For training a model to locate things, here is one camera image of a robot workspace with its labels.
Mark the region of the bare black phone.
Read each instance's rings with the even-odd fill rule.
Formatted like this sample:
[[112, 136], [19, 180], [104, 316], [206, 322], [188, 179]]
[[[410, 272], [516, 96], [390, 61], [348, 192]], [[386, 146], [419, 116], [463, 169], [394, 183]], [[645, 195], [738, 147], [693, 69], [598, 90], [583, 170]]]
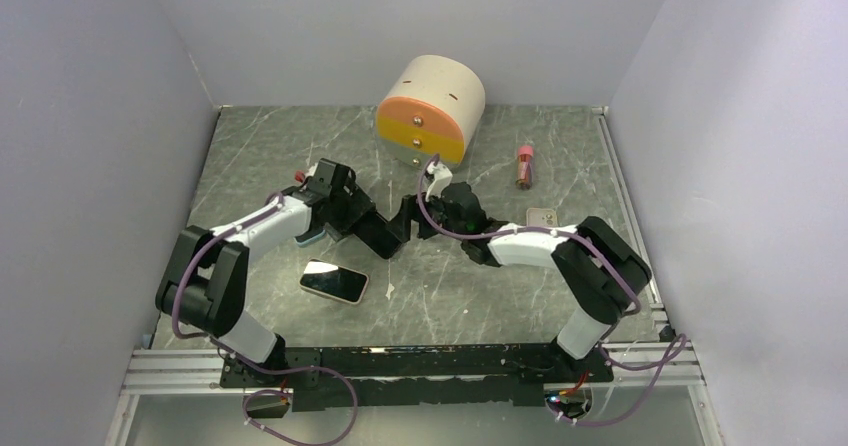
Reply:
[[356, 231], [355, 236], [384, 260], [391, 259], [403, 245], [403, 241], [393, 233], [386, 219], [383, 231]]

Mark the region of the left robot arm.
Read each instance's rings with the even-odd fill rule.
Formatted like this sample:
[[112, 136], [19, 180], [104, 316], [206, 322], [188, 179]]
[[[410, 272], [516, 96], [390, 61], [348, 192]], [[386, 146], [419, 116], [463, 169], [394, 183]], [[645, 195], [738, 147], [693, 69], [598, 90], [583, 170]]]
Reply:
[[245, 309], [249, 266], [283, 242], [323, 232], [335, 240], [355, 236], [383, 259], [400, 246], [353, 169], [322, 159], [297, 185], [272, 193], [243, 218], [211, 229], [185, 228], [155, 306], [170, 317], [176, 337], [207, 337], [247, 359], [246, 371], [258, 384], [275, 385], [286, 372], [286, 343]]

